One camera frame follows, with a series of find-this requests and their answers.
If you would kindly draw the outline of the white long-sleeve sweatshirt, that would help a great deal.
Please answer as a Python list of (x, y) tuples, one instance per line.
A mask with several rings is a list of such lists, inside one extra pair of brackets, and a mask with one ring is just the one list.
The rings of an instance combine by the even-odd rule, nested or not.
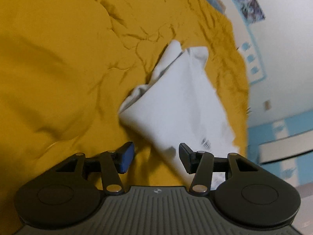
[(151, 142), (185, 184), (193, 176), (180, 161), (181, 143), (222, 158), (239, 151), (205, 72), (208, 57), (204, 46), (182, 49), (179, 41), (171, 41), (150, 82), (136, 87), (118, 112), (120, 122)]

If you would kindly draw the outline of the blue white wardrobe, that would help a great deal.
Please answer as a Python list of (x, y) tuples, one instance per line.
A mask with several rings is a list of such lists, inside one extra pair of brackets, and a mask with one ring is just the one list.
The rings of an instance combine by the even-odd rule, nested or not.
[(247, 155), (294, 187), (312, 183), (312, 111), (249, 128)]

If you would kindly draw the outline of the mustard yellow quilted bedspread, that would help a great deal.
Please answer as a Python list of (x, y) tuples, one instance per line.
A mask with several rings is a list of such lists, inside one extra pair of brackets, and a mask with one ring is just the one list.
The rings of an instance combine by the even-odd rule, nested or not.
[(207, 76), (245, 155), (246, 66), (231, 22), (206, 0), (1, 0), (1, 234), (21, 227), (16, 191), (76, 152), (133, 141), (125, 184), (183, 183), (117, 115), (174, 39), (208, 48)]

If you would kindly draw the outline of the white blue headboard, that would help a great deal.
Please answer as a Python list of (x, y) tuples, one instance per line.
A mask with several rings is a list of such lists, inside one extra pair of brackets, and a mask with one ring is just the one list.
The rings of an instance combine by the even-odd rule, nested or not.
[(237, 50), (246, 64), (247, 78), (254, 85), (266, 78), (264, 63), (250, 25), (236, 7), (234, 0), (226, 1), (225, 15), (232, 23)]

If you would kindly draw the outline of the beige wall switch plate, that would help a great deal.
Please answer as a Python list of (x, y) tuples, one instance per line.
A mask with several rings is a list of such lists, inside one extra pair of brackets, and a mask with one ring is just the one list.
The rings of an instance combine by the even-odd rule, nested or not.
[(270, 100), (266, 100), (266, 101), (263, 103), (263, 106), (264, 106), (264, 110), (265, 110), (265, 111), (270, 110), (270, 109), (271, 109), (271, 101), (270, 101)]

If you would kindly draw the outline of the anime wall poster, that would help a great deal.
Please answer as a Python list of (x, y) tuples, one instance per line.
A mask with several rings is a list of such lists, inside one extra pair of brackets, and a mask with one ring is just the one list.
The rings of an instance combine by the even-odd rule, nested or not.
[(234, 2), (248, 24), (265, 20), (265, 14), (257, 0), (234, 0)]

